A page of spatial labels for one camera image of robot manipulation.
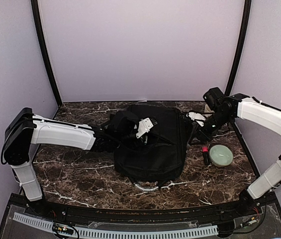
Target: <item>ventilation grille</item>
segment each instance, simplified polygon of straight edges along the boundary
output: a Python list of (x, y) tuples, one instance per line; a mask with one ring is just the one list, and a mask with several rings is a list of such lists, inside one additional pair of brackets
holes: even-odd
[[(14, 213), (13, 220), (42, 231), (53, 233), (53, 222), (45, 219)], [(75, 228), (80, 233), (80, 238), (82, 239), (193, 239), (218, 235), (217, 226), (165, 232), (116, 232), (80, 227)]]

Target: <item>black metal beam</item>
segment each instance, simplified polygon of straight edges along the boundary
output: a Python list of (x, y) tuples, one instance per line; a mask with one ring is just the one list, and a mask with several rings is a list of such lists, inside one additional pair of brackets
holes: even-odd
[(43, 57), (46, 73), (47, 73), (47, 76), (49, 78), (49, 81), (50, 81), (50, 84), (51, 84), (51, 87), (52, 87), (54, 98), (55, 98), (56, 103), (59, 107), (59, 106), (62, 105), (62, 99), (61, 99), (60, 92), (59, 92), (59, 90), (57, 88), (57, 85), (56, 85), (56, 81), (55, 81), (55, 77), (54, 77), (54, 74), (53, 74), (50, 58), (49, 58), (47, 48), (46, 48), (46, 44), (45, 44), (38, 2), (37, 2), (37, 0), (31, 0), (31, 4), (32, 4), (33, 18), (34, 18), (34, 23), (35, 23), (35, 28), (36, 28), (36, 34), (37, 34), (37, 38), (38, 38), (38, 41), (39, 41), (39, 44), (40, 44), (41, 54), (42, 54), (42, 57)]
[(248, 23), (249, 23), (251, 3), (252, 3), (252, 0), (245, 0), (245, 2), (244, 2), (244, 10), (243, 10), (243, 16), (242, 16), (240, 35), (239, 35), (239, 39), (238, 39), (238, 44), (236, 46), (236, 51), (235, 51), (235, 55), (234, 55), (231, 73), (230, 73), (229, 80), (226, 85), (226, 89), (225, 89), (225, 93), (224, 93), (226, 96), (229, 96), (232, 92), (234, 80), (236, 77), (236, 73), (238, 71), (238, 67), (239, 67), (239, 63), (240, 63), (240, 59), (241, 59), (241, 55), (242, 55), (242, 50), (243, 50), (243, 46), (244, 46), (244, 41), (245, 41), (246, 30), (248, 28)]

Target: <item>marble table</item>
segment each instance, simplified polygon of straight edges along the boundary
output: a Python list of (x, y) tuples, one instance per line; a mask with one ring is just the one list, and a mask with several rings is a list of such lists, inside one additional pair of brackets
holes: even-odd
[[(135, 102), (64, 103), (55, 119), (101, 124), (109, 115)], [(203, 111), (204, 102), (148, 102), (183, 112)], [(58, 145), (41, 145), (34, 169), (51, 202), (103, 209), (177, 209), (238, 200), (238, 194), (256, 179), (251, 164), (233, 131), (224, 126), (208, 144), (228, 146), (233, 163), (225, 168), (205, 166), (200, 145), (188, 148), (182, 175), (161, 190), (144, 193), (114, 170), (113, 154), (93, 153)]]

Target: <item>green bowl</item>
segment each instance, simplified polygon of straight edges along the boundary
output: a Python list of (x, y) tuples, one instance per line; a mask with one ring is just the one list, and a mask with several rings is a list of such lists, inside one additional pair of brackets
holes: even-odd
[(232, 163), (233, 153), (224, 145), (215, 145), (209, 152), (211, 162), (217, 167), (225, 167)]

